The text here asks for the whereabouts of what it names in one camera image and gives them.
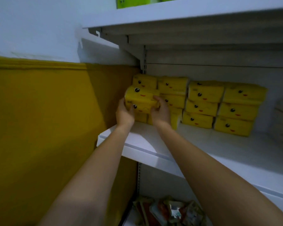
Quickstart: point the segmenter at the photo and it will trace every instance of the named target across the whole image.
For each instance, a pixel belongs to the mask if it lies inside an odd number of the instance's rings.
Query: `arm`
[[[155,99],[152,122],[214,226],[283,225],[283,212],[255,187],[175,132],[168,105]]]
[[[125,140],[134,123],[124,99],[116,112],[117,127],[87,159],[59,194],[39,226],[102,225]]]

